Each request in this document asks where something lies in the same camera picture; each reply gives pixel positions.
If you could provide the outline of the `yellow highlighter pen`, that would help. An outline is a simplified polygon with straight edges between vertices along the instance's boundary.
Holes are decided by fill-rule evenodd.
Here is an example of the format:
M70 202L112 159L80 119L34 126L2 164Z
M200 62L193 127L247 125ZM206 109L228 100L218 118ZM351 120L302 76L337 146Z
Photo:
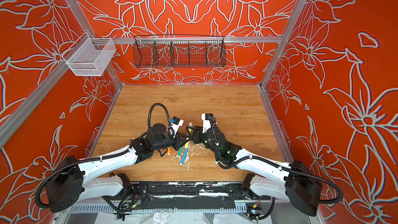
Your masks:
M185 149L188 149L188 148L189 148L190 134L191 134L191 131L188 131L187 142L186 142L185 145L184 145Z

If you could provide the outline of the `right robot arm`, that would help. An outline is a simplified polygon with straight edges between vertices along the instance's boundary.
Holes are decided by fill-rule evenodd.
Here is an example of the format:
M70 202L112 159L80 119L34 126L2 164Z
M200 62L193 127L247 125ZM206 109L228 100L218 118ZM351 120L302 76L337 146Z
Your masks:
M190 139L211 150L216 164L222 169L254 173L248 182L248 189L259 197L287 200L308 216L316 216L319 204L334 204L343 199L344 194L335 183L314 175L298 160L287 163L258 156L227 141L216 125L210 128L193 127L190 131Z

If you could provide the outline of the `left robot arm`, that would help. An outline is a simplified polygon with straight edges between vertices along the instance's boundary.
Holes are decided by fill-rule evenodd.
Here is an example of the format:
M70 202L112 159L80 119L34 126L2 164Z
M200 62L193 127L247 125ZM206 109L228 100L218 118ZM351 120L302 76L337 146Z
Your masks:
M179 150L191 135L178 129L175 124L166 127L157 123L119 150L86 159L75 156L63 159L40 183L34 197L36 206L57 213L81 200L118 195L130 187L128 177L118 175L107 183L102 175L143 162L157 150Z

